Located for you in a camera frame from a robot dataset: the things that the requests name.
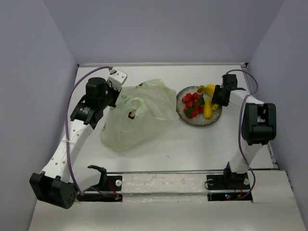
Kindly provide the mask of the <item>yellow fake banana bunch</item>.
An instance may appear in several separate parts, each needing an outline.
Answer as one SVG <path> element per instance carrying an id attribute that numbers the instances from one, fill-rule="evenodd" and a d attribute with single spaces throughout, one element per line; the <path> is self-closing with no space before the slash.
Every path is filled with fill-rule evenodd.
<path id="1" fill-rule="evenodd" d="M 199 86 L 198 89 L 197 89 L 197 92 L 198 93 L 206 93 L 208 94 L 211 99 L 213 98 L 213 95 L 214 95 L 214 91 L 215 91 L 215 85 L 212 85 L 212 84 L 209 84 L 209 85 L 206 85 L 206 86 Z M 218 109 L 219 105 L 218 104 L 213 104 L 212 103 L 212 111 L 216 111 Z"/>

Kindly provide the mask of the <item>yellow fake fruit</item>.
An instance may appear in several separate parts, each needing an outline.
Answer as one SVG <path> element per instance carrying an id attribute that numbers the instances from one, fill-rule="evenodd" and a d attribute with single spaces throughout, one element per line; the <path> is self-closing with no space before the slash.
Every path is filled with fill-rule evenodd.
<path id="1" fill-rule="evenodd" d="M 205 100 L 205 104 L 203 107 L 203 116 L 205 119 L 210 119 L 212 117 L 212 103 L 210 99 Z"/>

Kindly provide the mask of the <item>red fake fruit bunch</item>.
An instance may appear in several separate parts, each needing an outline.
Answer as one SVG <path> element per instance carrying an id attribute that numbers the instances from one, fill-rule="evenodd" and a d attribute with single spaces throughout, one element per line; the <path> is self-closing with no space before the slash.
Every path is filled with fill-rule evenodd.
<path id="1" fill-rule="evenodd" d="M 188 119 L 195 118 L 197 115 L 203 113 L 205 104 L 203 94 L 197 92 L 187 93 L 181 101 L 184 104 L 183 112 Z"/>

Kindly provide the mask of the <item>green printed plastic bag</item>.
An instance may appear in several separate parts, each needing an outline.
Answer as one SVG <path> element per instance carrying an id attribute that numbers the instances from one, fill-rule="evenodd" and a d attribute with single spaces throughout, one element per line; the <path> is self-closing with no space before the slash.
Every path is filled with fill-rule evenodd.
<path id="1" fill-rule="evenodd" d="M 176 96 L 161 79 L 123 87 L 101 130 L 102 144 L 124 152 L 163 132 L 179 119 Z"/>

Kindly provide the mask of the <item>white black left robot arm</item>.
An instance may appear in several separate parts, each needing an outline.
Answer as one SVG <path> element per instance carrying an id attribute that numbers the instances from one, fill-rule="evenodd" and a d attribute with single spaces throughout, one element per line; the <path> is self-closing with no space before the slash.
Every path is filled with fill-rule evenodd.
<path id="1" fill-rule="evenodd" d="M 101 190 L 106 186 L 108 176 L 104 167 L 89 165 L 85 171 L 73 173 L 73 164 L 103 117 L 104 109 L 115 105 L 126 80 L 127 75 L 121 72 L 108 79 L 92 77 L 88 80 L 86 93 L 66 122 L 65 135 L 54 155 L 40 173 L 33 173 L 29 179 L 39 201 L 69 209 L 85 190 L 91 187 Z"/>

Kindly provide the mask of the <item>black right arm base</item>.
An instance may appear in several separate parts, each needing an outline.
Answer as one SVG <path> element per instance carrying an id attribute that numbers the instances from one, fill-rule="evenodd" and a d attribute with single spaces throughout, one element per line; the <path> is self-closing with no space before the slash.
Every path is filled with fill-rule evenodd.
<path id="1" fill-rule="evenodd" d="M 210 202 L 252 201 L 247 173 L 236 175 L 234 179 L 227 179 L 222 174 L 207 175 L 204 187 L 208 191 L 207 199 Z"/>

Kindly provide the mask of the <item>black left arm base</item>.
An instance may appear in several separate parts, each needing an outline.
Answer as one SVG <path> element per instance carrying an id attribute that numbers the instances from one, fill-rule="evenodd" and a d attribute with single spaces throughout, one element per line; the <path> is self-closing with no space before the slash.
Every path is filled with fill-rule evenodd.
<path id="1" fill-rule="evenodd" d="M 78 195 L 79 202 L 122 202 L 122 175 L 107 175 L 105 184 L 99 182 Z"/>

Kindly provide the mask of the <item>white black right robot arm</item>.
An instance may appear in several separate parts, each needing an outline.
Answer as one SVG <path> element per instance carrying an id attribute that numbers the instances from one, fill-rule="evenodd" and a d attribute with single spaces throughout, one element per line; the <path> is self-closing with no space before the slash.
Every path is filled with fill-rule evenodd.
<path id="1" fill-rule="evenodd" d="M 222 84 L 216 85 L 212 103 L 239 107 L 238 151 L 228 163 L 231 172 L 221 177 L 222 185 L 232 189 L 239 183 L 236 174 L 248 172 L 257 152 L 277 134 L 276 105 L 256 99 L 244 88 L 238 87 L 235 74 L 228 72 L 222 76 Z"/>

